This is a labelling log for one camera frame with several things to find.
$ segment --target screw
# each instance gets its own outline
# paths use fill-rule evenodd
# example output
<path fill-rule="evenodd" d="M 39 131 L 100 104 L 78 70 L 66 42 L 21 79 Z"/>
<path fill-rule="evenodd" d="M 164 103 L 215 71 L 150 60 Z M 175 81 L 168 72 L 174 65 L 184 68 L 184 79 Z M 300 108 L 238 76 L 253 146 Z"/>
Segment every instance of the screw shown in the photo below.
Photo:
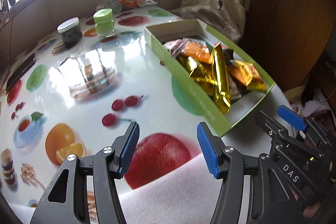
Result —
<path fill-rule="evenodd" d="M 261 154 L 261 158 L 263 160 L 269 160 L 269 156 L 267 154 L 264 154 L 264 153 Z"/>
<path fill-rule="evenodd" d="M 70 155 L 67 157 L 68 161 L 72 161 L 72 160 L 74 160 L 75 158 L 76 158 L 76 155 L 75 155 L 75 154 L 70 154 Z"/>
<path fill-rule="evenodd" d="M 226 153 L 232 153 L 232 152 L 234 151 L 234 148 L 231 147 L 231 146 L 227 146 L 226 148 L 224 148 L 224 151 L 225 151 Z"/>
<path fill-rule="evenodd" d="M 105 147 L 105 148 L 103 149 L 103 152 L 104 152 L 105 154 L 110 154 L 110 153 L 112 153 L 112 151 L 113 151 L 113 148 L 110 147 L 110 146 L 107 146 L 107 147 Z"/>

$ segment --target smartphone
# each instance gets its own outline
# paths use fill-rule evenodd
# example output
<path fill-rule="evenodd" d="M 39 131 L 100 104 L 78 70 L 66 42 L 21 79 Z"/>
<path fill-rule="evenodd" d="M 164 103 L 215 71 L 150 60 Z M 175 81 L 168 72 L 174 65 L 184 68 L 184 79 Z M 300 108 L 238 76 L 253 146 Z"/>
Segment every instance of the smartphone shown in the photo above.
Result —
<path fill-rule="evenodd" d="M 12 74 L 12 76 L 7 81 L 6 86 L 6 94 L 11 90 L 11 88 L 16 84 L 17 81 L 20 80 L 22 76 L 35 64 L 36 56 L 33 53 L 30 57 L 28 57 L 20 67 Z"/>

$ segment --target wooden panel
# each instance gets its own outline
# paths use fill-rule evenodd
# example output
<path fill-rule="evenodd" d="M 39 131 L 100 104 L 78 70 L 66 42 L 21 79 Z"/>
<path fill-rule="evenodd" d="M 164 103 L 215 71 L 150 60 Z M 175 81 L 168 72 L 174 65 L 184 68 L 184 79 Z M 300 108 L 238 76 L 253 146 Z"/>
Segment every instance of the wooden panel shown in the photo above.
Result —
<path fill-rule="evenodd" d="M 286 91 L 311 70 L 335 19 L 335 0 L 251 0 L 239 45 Z"/>

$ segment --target glass jar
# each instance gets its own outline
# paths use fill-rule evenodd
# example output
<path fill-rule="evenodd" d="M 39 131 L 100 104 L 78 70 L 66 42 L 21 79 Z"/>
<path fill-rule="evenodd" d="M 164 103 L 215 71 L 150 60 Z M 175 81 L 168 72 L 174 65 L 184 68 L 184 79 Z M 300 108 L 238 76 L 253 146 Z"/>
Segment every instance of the glass jar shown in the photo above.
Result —
<path fill-rule="evenodd" d="M 63 22 L 57 27 L 57 31 L 66 48 L 73 47 L 83 36 L 78 17 Z"/>
<path fill-rule="evenodd" d="M 114 35 L 114 21 L 112 9 L 102 9 L 93 15 L 98 36 L 111 37 Z"/>

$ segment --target open box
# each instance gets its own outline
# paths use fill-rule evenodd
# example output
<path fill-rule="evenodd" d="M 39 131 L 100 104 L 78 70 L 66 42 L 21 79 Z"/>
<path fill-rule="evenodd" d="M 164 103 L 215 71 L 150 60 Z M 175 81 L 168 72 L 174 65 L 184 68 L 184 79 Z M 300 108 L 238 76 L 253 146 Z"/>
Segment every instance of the open box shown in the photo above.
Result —
<path fill-rule="evenodd" d="M 233 126 L 247 116 L 265 96 L 267 96 L 275 85 L 274 80 L 246 52 L 218 31 L 198 19 L 148 26 L 144 30 L 144 35 L 147 45 L 176 78 L 181 88 L 186 91 L 190 99 L 219 136 L 225 135 Z M 221 113 L 202 88 L 189 77 L 185 68 L 177 60 L 171 58 L 169 52 L 163 46 L 167 41 L 194 35 L 202 37 L 212 46 L 221 41 L 223 45 L 234 50 L 234 59 L 252 63 L 267 85 L 267 93 L 252 91 L 232 104 L 228 113 Z"/>

